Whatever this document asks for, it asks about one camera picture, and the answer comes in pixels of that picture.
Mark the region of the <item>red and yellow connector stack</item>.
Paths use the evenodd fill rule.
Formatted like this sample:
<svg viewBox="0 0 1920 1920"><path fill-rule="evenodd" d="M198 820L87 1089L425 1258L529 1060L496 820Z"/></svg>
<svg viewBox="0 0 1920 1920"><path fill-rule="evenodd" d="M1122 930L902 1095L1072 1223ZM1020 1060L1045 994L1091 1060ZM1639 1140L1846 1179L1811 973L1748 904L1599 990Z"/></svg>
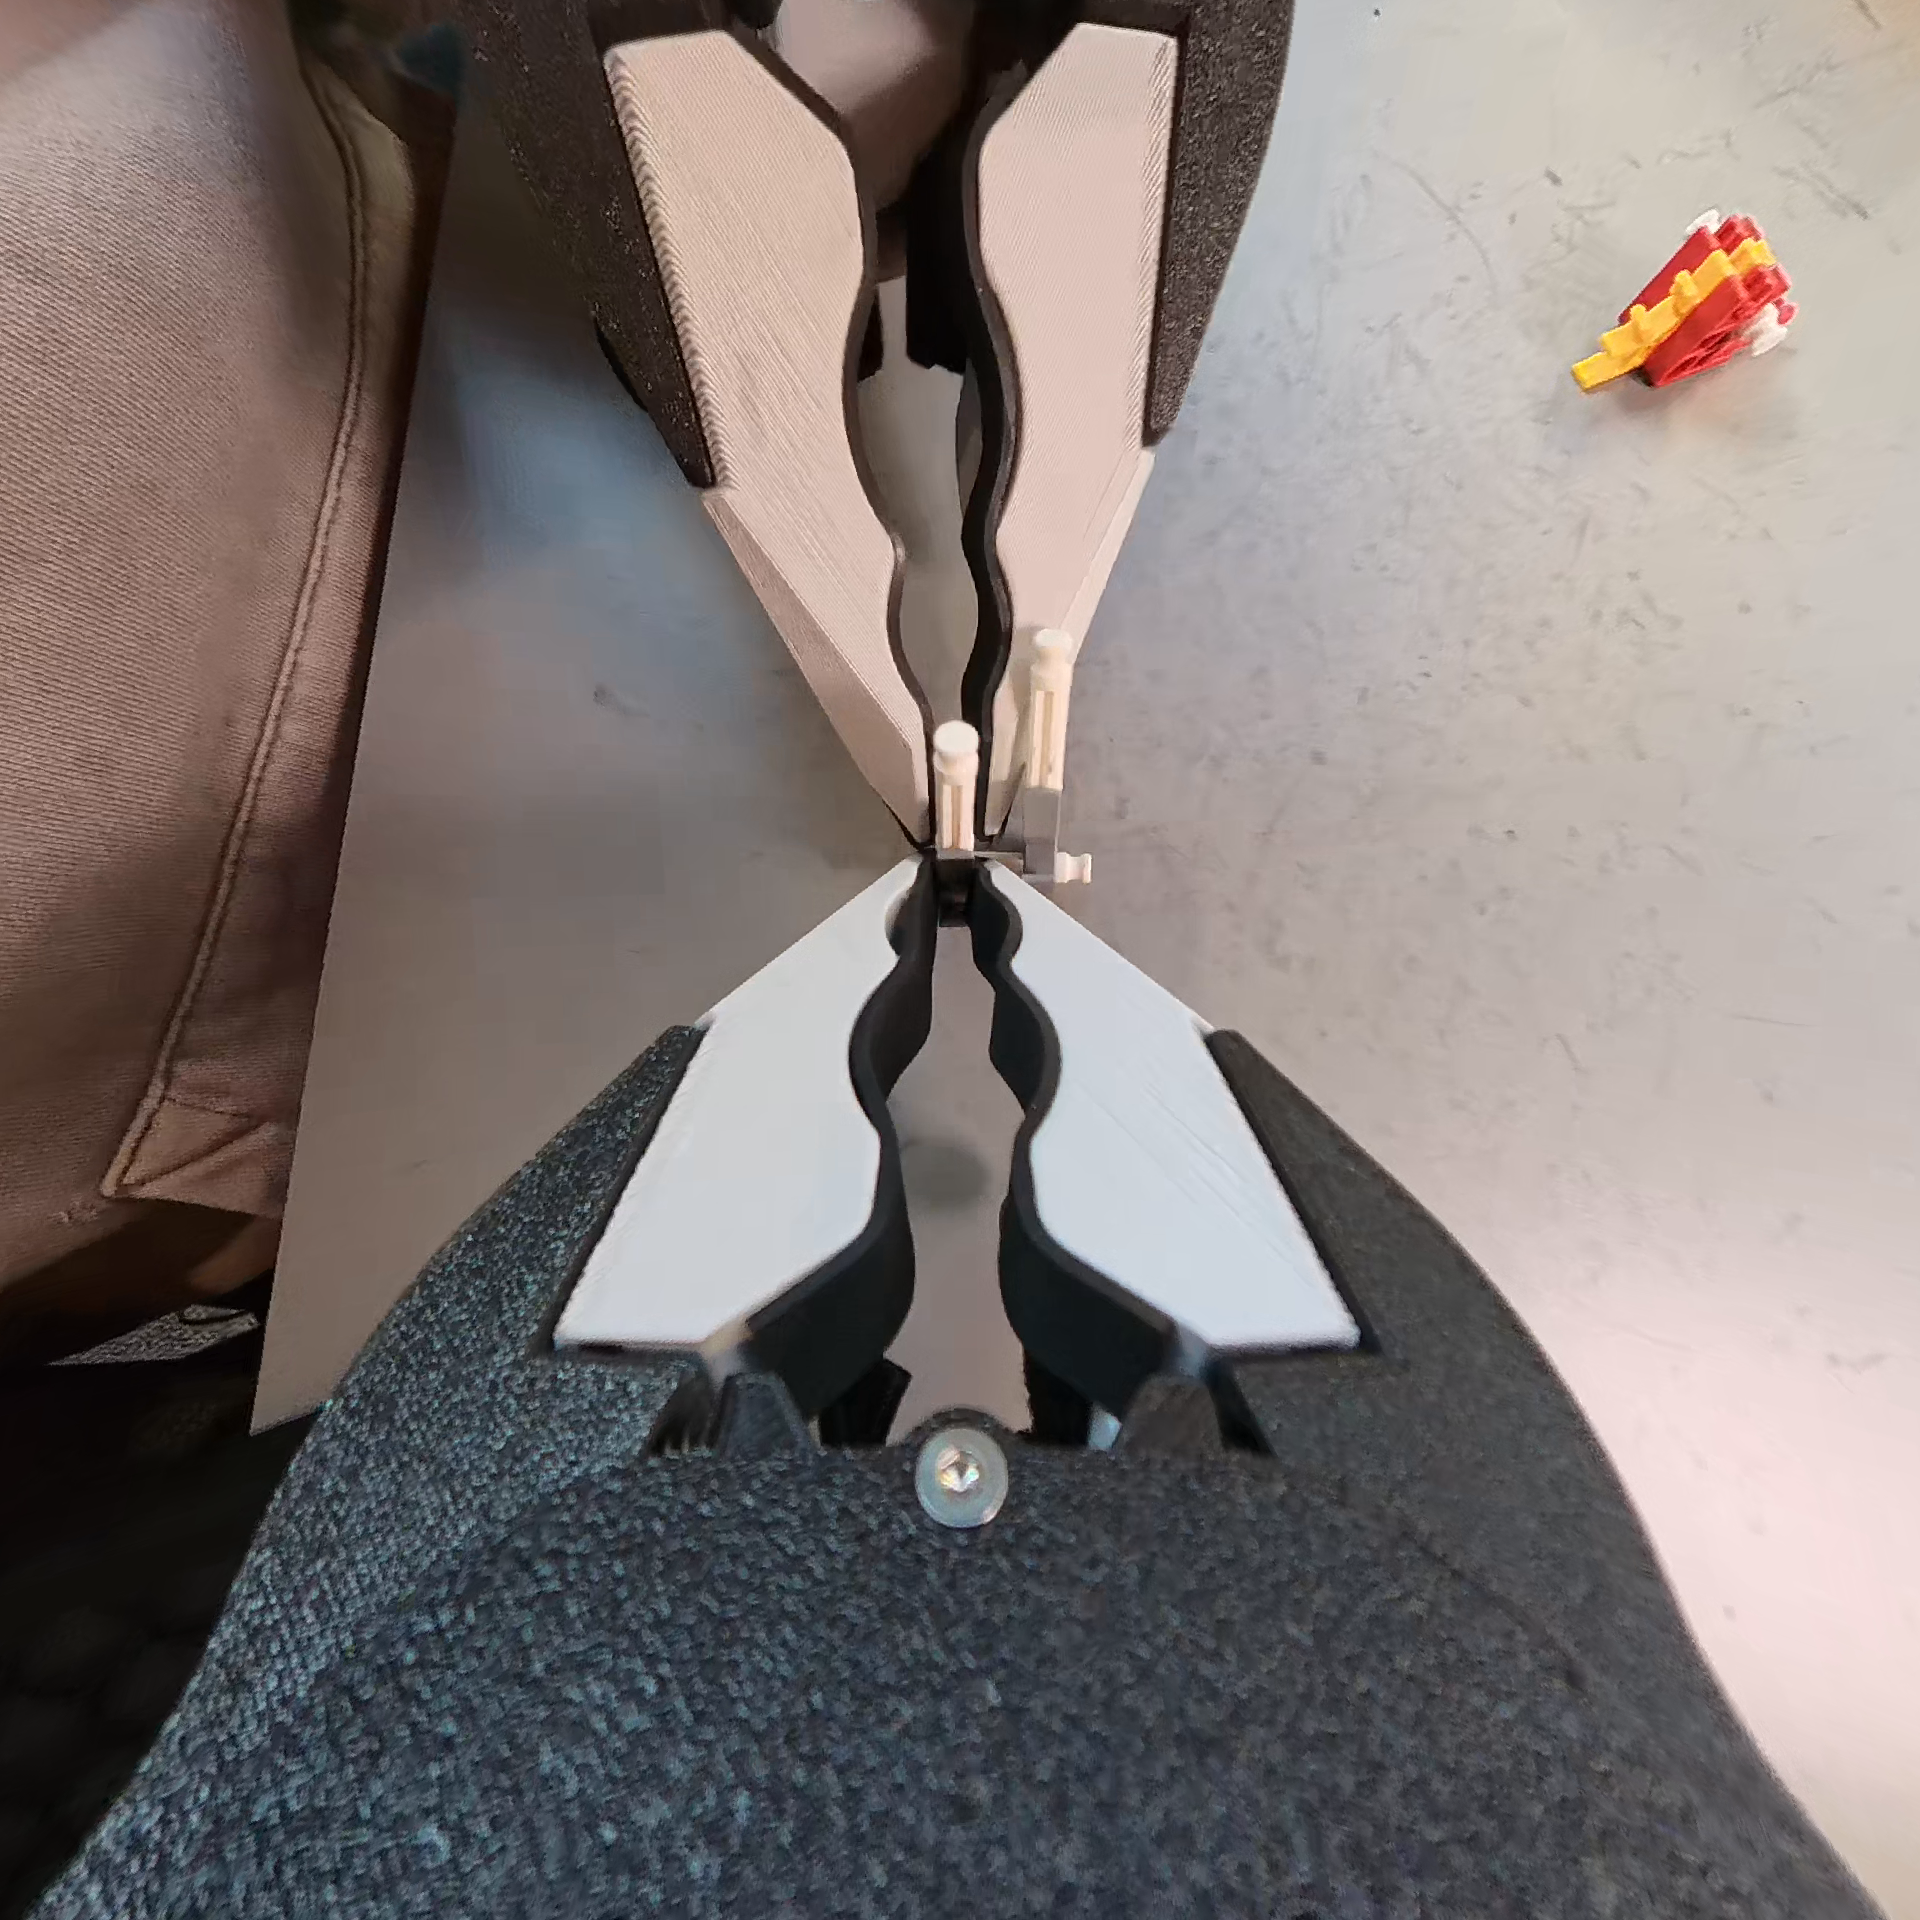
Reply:
<svg viewBox="0 0 1920 1920"><path fill-rule="evenodd" d="M1570 379L1580 391L1596 391L1619 379L1669 390L1701 376L1690 363L1704 337L1734 318L1739 275L1768 260L1780 258L1752 220L1706 208L1643 293L1624 306L1619 323L1570 367Z"/></svg>

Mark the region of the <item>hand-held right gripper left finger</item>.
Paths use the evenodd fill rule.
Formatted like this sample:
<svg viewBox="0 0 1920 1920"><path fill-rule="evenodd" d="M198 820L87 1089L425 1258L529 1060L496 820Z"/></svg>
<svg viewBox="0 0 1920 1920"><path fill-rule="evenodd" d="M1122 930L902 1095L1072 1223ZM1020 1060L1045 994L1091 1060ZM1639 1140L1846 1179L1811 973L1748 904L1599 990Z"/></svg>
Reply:
<svg viewBox="0 0 1920 1920"><path fill-rule="evenodd" d="M898 861L698 1021L556 1348L765 1371L805 1416L885 1359L914 1292L889 1095L929 1033L938 930L938 870Z"/></svg>

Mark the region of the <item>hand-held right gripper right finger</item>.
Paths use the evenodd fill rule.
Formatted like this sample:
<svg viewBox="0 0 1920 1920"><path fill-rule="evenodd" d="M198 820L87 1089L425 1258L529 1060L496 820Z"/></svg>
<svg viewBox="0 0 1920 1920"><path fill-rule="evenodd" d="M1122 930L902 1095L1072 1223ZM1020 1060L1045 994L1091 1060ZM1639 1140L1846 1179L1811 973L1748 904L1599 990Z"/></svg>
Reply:
<svg viewBox="0 0 1920 1920"><path fill-rule="evenodd" d="M1035 885L983 865L969 942L992 986L988 1060L1020 1105L999 1298L1035 1436L1260 1449L1239 1359L1350 1355L1358 1314L1178 996Z"/></svg>

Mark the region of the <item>person's beige sweatshirt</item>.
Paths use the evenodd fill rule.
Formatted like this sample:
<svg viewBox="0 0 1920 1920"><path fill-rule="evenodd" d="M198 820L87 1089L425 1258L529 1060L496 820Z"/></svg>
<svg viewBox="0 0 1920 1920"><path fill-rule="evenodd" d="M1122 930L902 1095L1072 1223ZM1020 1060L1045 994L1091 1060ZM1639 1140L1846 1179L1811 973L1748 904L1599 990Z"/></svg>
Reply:
<svg viewBox="0 0 1920 1920"><path fill-rule="evenodd" d="M4 1346L275 1262L446 146L366 3L4 3Z"/></svg>

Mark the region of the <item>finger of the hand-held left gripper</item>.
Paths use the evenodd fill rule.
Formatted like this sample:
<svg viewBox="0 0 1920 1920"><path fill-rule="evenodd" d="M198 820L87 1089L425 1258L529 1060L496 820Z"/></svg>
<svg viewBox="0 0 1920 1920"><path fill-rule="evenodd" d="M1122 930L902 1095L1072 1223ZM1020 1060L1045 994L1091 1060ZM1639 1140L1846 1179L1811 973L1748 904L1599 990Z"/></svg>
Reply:
<svg viewBox="0 0 1920 1920"><path fill-rule="evenodd" d="M1077 23L992 104L963 160L1002 427L983 455L983 828L1002 829L1028 757L1031 646L1082 646L1151 468L1145 385L1183 46Z"/></svg>
<svg viewBox="0 0 1920 1920"><path fill-rule="evenodd" d="M603 75L709 446L701 505L863 780L924 844L929 722L856 417L876 213L843 122L739 28L614 43Z"/></svg>

